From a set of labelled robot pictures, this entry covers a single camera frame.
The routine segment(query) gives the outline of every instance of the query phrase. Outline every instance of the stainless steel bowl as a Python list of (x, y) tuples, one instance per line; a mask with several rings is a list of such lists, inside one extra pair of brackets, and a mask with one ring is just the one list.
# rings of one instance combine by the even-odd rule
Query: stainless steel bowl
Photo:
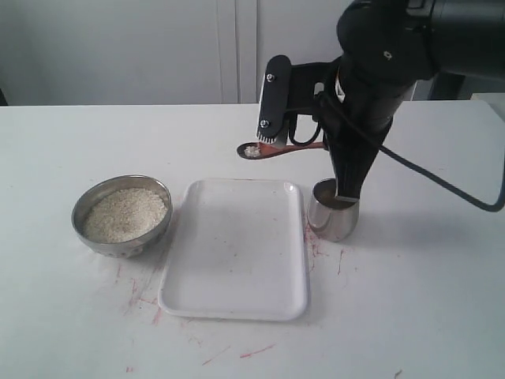
[[(162, 198), (167, 211), (161, 222), (145, 235), (141, 235), (140, 237), (130, 241), (119, 243), (100, 243), (87, 239), (84, 236), (83, 229), (84, 222), (86, 221), (91, 209), (104, 197), (107, 197), (118, 190), (127, 190), (130, 188), (145, 188), (146, 190), (151, 190)], [(91, 247), (95, 252), (108, 257), (129, 258), (143, 253), (159, 242), (168, 228), (168, 224), (172, 217), (172, 210), (170, 192), (168, 192), (168, 189), (161, 182), (142, 175), (119, 176), (97, 184), (80, 197), (76, 205), (73, 207), (72, 226), (80, 240), (87, 246)]]

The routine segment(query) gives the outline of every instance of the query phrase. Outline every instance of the white cabinet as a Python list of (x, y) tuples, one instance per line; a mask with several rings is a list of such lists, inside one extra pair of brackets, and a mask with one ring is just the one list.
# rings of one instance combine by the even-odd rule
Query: white cabinet
[(234, 0), (2, 5), (0, 87), (12, 105), (238, 101)]
[(350, 0), (2, 0), (12, 105), (253, 103), (268, 60), (330, 61)]

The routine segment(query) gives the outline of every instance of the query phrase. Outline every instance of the spoon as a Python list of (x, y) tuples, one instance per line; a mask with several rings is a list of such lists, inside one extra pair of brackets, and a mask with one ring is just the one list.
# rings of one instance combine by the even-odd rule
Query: spoon
[(237, 154), (241, 158), (248, 160), (260, 160), (281, 156), (288, 152), (298, 152), (300, 150), (312, 150), (316, 148), (325, 148), (323, 142), (314, 142), (308, 146), (286, 146), (285, 148), (274, 148), (269, 144), (261, 142), (248, 142), (237, 147)]

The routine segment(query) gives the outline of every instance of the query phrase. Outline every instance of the white tray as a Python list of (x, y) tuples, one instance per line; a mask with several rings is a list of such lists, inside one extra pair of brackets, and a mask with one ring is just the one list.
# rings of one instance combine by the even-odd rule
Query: white tray
[(193, 183), (159, 289), (184, 317), (288, 321), (307, 306), (301, 191), (288, 182)]

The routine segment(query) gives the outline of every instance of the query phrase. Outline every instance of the stainless steel cup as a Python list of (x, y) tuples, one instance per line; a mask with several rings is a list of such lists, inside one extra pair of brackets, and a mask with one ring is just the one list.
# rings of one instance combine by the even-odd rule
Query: stainless steel cup
[(307, 218), (318, 237), (331, 242), (342, 241), (357, 224), (360, 201), (351, 197), (335, 196), (337, 182), (326, 179), (312, 191)]

